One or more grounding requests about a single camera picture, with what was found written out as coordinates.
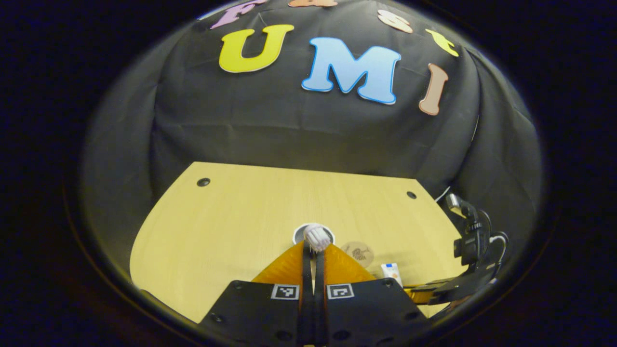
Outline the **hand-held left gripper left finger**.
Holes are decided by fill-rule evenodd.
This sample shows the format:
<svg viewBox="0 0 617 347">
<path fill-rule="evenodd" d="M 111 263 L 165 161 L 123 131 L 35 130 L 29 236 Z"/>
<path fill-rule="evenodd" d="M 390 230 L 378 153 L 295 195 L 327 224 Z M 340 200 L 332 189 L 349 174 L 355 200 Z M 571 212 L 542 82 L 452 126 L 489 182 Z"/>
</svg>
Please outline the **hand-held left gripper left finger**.
<svg viewBox="0 0 617 347">
<path fill-rule="evenodd" d="M 253 280 L 233 280 L 199 327 L 225 347 L 301 347 L 314 333 L 310 250 L 299 242 Z"/>
</svg>

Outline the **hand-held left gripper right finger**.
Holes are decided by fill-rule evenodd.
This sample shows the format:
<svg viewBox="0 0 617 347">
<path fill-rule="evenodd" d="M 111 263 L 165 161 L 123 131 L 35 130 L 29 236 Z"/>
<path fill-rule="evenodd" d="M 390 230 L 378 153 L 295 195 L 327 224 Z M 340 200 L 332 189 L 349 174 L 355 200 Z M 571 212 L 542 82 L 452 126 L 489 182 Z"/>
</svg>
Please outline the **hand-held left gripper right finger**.
<svg viewBox="0 0 617 347">
<path fill-rule="evenodd" d="M 377 279 L 333 244 L 317 255 L 315 308 L 326 347 L 412 347 L 430 327 L 395 279 Z"/>
</svg>

